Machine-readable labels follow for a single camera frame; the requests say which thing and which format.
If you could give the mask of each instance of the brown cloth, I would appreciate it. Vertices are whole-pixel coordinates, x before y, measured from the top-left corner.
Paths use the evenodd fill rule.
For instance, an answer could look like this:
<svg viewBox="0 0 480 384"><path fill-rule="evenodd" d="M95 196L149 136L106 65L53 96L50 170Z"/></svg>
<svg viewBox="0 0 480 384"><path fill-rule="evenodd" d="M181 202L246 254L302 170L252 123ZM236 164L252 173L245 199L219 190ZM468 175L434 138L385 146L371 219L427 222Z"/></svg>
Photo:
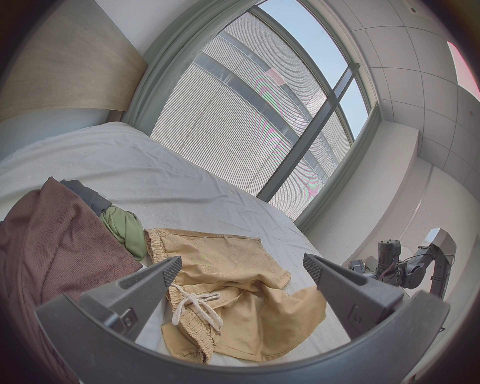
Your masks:
<svg viewBox="0 0 480 384"><path fill-rule="evenodd" d="M62 382L78 379L41 331L35 308L141 268L74 192L49 178L13 206L0 225L0 298L24 342Z"/></svg>
<svg viewBox="0 0 480 384"><path fill-rule="evenodd" d="M216 298L206 299L205 305L223 321L217 332L218 319L210 317L210 323L187 302L178 326L172 322L162 326L174 357L208 363L218 352L252 361L277 359L303 342L325 318L326 301L317 287L293 295L282 290L291 274L265 251L260 239L164 228L144 233L154 263L182 257L182 269L167 293L173 319L185 295L210 294Z"/></svg>

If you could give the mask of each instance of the white bed sheet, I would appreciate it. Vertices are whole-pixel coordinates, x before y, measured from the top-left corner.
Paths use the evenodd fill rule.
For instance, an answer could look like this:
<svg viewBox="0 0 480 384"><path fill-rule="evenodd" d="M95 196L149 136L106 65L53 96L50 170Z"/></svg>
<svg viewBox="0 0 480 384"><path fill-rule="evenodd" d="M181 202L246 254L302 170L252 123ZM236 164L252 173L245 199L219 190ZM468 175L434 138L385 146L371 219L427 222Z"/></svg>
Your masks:
<svg viewBox="0 0 480 384"><path fill-rule="evenodd" d="M280 210L183 159L142 132L114 122L45 139L0 162L0 220L48 177L79 179L113 204L135 212L144 228L181 228L259 237L292 279L285 291L313 285L304 252L319 254ZM137 343L169 354L160 326L171 319L163 300ZM318 355L350 339L327 306L326 319L301 345L270 363ZM258 365L214 354L215 365Z"/></svg>

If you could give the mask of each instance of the dark gray garment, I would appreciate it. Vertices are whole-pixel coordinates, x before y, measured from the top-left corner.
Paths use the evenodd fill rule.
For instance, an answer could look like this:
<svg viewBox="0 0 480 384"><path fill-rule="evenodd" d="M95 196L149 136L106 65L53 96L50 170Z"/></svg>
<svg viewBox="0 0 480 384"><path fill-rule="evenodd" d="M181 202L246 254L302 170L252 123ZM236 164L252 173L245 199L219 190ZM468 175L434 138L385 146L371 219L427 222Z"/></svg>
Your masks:
<svg viewBox="0 0 480 384"><path fill-rule="evenodd" d="M103 198L98 194L97 191L85 187L78 180L62 180L62 183L65 187L70 189L72 192L75 192L80 198L87 203L87 205L95 212L95 215L100 217L102 212L105 212L108 207L112 205L111 201Z"/></svg>

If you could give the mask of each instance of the green cloth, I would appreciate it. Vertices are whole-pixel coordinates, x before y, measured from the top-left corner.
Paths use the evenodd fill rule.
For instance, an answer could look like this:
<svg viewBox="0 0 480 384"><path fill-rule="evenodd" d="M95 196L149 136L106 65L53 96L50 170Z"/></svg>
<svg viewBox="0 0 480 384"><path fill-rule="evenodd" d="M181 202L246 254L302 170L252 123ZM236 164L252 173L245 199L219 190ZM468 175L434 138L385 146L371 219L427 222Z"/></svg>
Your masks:
<svg viewBox="0 0 480 384"><path fill-rule="evenodd" d="M100 220L136 260L145 257L147 246L144 229L135 214L112 205L102 212Z"/></svg>

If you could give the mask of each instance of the white drawstring bow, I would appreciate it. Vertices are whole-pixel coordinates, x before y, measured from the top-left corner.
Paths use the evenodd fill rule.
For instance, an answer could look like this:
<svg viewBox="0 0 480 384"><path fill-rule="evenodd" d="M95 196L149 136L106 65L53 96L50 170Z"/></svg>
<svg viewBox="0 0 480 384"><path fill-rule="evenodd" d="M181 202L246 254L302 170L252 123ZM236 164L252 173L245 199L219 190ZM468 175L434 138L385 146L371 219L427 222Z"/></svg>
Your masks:
<svg viewBox="0 0 480 384"><path fill-rule="evenodd" d="M178 304L178 307L175 310L175 313L173 314L173 317L172 317L173 325L178 325L181 314L186 311L185 306L189 304L193 304L194 307L198 310L198 316L204 319L205 321L207 321L213 327L213 329L215 329L218 332L218 334L221 335L220 329L223 327L223 320L220 316L218 316L218 313L216 313L213 310L213 308L206 303L207 301L218 299L220 297L219 292L202 293L201 295L197 295L196 293L185 292L185 290L177 284L172 284L171 286L178 289L181 295L183 296L183 300ZM202 307L200 307L200 304L207 309L211 317L207 314L207 312L205 312L202 309Z"/></svg>

